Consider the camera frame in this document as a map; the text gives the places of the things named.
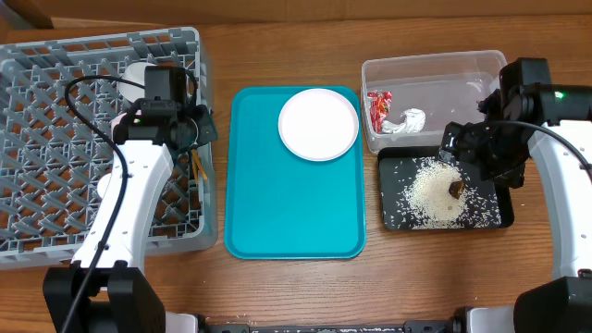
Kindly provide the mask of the wooden chopstick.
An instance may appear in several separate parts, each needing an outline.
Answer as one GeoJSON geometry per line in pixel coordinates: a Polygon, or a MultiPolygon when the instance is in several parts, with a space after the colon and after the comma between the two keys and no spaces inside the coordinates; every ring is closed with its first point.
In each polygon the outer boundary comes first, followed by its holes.
{"type": "Polygon", "coordinates": [[[191,155],[191,170],[192,170],[195,186],[197,187],[198,180],[199,180],[199,169],[196,164],[195,157],[193,155],[191,155]]]}
{"type": "Polygon", "coordinates": [[[195,157],[195,161],[196,161],[196,164],[198,166],[199,173],[202,176],[203,180],[208,180],[207,173],[206,173],[205,168],[204,168],[204,166],[202,164],[202,161],[200,159],[200,156],[198,155],[197,150],[196,149],[193,149],[191,151],[191,154],[195,157]]]}

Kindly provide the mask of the grey metal bowl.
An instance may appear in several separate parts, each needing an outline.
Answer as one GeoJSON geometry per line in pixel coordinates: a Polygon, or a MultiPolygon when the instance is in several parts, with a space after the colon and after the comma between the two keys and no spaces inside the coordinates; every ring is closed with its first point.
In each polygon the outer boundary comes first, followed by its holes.
{"type": "Polygon", "coordinates": [[[124,99],[130,103],[144,97],[144,74],[145,69],[150,64],[147,62],[137,62],[126,67],[122,79],[128,83],[119,82],[117,88],[124,99]]]}

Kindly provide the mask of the white tissue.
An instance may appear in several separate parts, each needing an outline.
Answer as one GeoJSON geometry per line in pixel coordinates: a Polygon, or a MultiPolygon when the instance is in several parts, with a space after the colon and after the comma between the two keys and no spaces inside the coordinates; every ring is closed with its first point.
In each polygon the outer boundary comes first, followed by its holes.
{"type": "Polygon", "coordinates": [[[404,120],[396,124],[384,120],[381,124],[381,130],[386,134],[405,134],[417,133],[423,130],[426,123],[426,114],[423,110],[410,108],[402,113],[404,120]]]}

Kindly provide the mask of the white small cup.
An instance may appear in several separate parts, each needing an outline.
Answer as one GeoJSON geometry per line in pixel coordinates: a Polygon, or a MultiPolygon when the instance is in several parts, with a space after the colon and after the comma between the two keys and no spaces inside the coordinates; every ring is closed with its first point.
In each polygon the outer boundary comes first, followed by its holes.
{"type": "Polygon", "coordinates": [[[107,174],[103,175],[99,179],[99,181],[97,183],[97,186],[96,186],[96,192],[97,192],[97,195],[98,195],[98,197],[100,199],[103,199],[105,197],[105,194],[107,192],[107,188],[108,188],[109,183],[110,183],[110,179],[111,179],[111,174],[110,173],[107,173],[107,174]]]}

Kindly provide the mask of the large white round plate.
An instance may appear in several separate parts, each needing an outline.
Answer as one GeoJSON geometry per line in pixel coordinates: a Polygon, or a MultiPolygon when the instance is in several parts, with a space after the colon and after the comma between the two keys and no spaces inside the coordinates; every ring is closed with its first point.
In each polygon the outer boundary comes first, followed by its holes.
{"type": "Polygon", "coordinates": [[[357,140],[359,118],[342,94],[322,88],[294,94],[282,107],[278,133],[293,154],[326,162],[346,154],[357,140]]]}

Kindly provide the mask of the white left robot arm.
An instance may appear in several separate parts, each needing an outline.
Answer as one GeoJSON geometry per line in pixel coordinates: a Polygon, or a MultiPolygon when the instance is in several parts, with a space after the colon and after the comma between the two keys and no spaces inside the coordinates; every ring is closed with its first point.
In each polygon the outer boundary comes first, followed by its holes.
{"type": "Polygon", "coordinates": [[[205,105],[141,102],[117,118],[114,161],[91,231],[43,296],[58,332],[197,332],[202,319],[171,313],[143,273],[146,242],[179,154],[217,137],[205,105]]]}

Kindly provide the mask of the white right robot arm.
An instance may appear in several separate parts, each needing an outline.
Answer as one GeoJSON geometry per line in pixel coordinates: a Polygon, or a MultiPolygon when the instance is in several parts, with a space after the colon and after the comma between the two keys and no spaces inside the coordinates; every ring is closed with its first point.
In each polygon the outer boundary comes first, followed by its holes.
{"type": "Polygon", "coordinates": [[[518,188],[532,158],[553,243],[552,280],[514,304],[459,312],[459,332],[588,332],[591,329],[591,90],[534,83],[493,92],[486,118],[444,129],[438,157],[477,167],[483,180],[518,188]]]}

